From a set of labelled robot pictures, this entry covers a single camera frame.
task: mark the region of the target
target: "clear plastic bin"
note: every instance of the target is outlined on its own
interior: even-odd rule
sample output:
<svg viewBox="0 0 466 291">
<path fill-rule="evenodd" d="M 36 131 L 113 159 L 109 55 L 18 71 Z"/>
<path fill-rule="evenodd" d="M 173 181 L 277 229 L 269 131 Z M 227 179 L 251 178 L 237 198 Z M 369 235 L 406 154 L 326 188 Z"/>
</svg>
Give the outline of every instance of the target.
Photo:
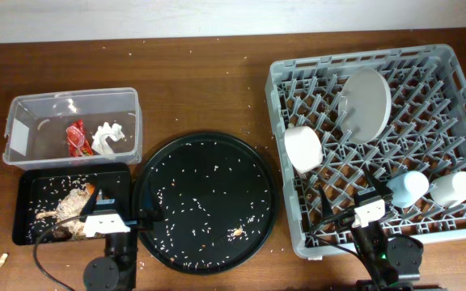
<svg viewBox="0 0 466 291">
<path fill-rule="evenodd" d="M 122 125 L 125 139 L 108 138 L 115 154 L 70 157 L 66 129 L 83 120 L 91 144 L 98 126 Z M 3 162 L 24 170 L 142 160 L 142 110 L 133 88 L 67 91 L 16 97 L 6 120 Z"/>
</svg>

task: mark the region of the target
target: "wooden table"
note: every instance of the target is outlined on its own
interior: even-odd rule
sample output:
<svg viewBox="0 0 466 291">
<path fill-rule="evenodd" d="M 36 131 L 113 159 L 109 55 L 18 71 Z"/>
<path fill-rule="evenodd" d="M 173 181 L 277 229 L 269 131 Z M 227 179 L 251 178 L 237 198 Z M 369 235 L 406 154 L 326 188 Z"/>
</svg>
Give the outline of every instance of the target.
<svg viewBox="0 0 466 291">
<path fill-rule="evenodd" d="M 0 44 L 0 255 L 10 254 L 0 268 L 0 290 L 60 289 L 36 269 L 32 247 L 17 247 L 11 241 L 23 172 L 5 165 L 1 154 L 8 108 L 15 96 L 131 86 L 138 90 L 143 111 L 144 162 L 174 137 L 218 130 L 257 146 L 278 176 L 277 148 L 264 103 L 273 61 L 438 43 L 454 48 L 466 76 L 466 29 Z M 329 290 L 369 278 L 351 255 L 310 262 L 298 258 L 292 251 L 283 202 L 280 210 L 259 253 L 220 275 L 174 272 L 140 247 L 138 261 L 145 267 L 138 270 L 138 289 Z M 102 240 L 55 243 L 42 246 L 39 256 L 52 274 L 83 289 L 82 271 L 103 254 L 103 248 Z M 466 240 L 427 245 L 421 274 L 420 285 L 466 290 Z"/>
</svg>

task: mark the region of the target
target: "red snack package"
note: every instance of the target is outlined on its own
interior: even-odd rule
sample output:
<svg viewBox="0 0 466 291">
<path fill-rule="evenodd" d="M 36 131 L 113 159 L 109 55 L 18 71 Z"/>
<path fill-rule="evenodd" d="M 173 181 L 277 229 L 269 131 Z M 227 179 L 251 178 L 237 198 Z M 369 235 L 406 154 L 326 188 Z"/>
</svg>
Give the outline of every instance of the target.
<svg viewBox="0 0 466 291">
<path fill-rule="evenodd" d="M 66 140 L 71 157 L 94 155 L 89 141 L 86 139 L 86 130 L 84 130 L 84 123 L 82 120 L 78 120 L 66 129 Z"/>
</svg>

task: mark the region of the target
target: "gray plastic dish rack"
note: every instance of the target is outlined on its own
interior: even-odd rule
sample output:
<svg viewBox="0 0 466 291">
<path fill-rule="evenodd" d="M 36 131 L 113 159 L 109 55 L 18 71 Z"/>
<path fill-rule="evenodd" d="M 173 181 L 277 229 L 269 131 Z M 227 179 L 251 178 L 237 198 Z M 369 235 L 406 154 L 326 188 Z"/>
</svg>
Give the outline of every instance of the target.
<svg viewBox="0 0 466 291">
<path fill-rule="evenodd" d="M 340 92 L 348 77 L 372 68 L 388 81 L 392 112 L 378 138 L 363 145 L 350 142 L 340 124 Z M 387 181 L 407 170 L 423 172 L 430 181 L 466 171 L 466 81 L 451 47 L 445 44 L 394 48 L 364 53 L 276 61 L 265 85 L 273 134 L 282 166 L 283 196 L 294 252 L 322 259 L 341 251 L 308 234 L 321 219 L 323 187 L 334 213 L 353 204 L 367 187 L 363 167 Z M 301 180 L 286 154 L 289 124 L 306 125 L 320 137 L 321 166 Z M 435 204 L 429 194 L 407 209 L 392 209 L 381 219 L 388 234 L 407 234 L 424 243 L 466 238 L 466 201 L 452 209 Z M 316 234 L 354 249 L 350 232 L 326 225 Z"/>
</svg>

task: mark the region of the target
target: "black round tray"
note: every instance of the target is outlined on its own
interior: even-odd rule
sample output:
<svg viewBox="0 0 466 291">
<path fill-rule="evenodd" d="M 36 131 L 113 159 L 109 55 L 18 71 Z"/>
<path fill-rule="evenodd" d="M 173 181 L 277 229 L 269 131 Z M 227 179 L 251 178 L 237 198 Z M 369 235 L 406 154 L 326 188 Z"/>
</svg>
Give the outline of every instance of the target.
<svg viewBox="0 0 466 291">
<path fill-rule="evenodd" d="M 139 234 L 156 259 L 180 272 L 212 274 L 255 255 L 273 228 L 277 200 L 269 168 L 251 146 L 198 133 L 172 141 L 144 166 L 133 211 L 161 214 L 153 231 Z M 243 233 L 233 235 L 239 228 Z"/>
</svg>

